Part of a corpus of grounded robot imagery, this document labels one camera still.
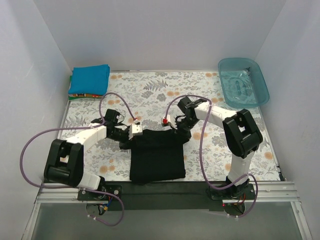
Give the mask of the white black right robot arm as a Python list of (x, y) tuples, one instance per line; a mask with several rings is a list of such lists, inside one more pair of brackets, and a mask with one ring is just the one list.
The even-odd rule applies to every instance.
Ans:
[[(177, 106), (184, 116), (181, 121), (175, 121), (178, 134), (190, 138), (191, 129), (199, 121), (204, 121), (199, 144), (199, 162), (209, 192), (232, 199), (243, 196), (249, 185), (252, 158), (263, 142), (261, 131), (250, 111), (228, 110), (214, 106), (209, 100), (203, 98), (192, 101), (187, 95), (181, 97)], [(203, 138), (207, 123), (224, 130), (227, 146), (232, 153), (230, 170), (221, 186), (210, 183), (203, 165)]]

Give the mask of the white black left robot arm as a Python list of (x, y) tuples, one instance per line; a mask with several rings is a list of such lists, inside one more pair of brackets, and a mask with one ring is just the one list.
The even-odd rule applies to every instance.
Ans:
[(108, 109), (104, 117), (91, 121), (89, 129), (67, 139), (55, 139), (50, 146), (44, 169), (45, 180), (89, 190), (95, 200), (106, 196), (105, 179), (102, 176), (85, 171), (85, 153), (99, 141), (109, 138), (121, 144), (133, 138), (134, 125), (122, 129), (119, 122), (121, 114)]

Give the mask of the black t shirt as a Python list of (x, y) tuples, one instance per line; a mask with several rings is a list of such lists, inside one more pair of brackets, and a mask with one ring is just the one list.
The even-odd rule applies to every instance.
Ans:
[(120, 149), (130, 150), (129, 180), (147, 184), (185, 178), (183, 146), (188, 141), (172, 129), (145, 129), (142, 135), (120, 143)]

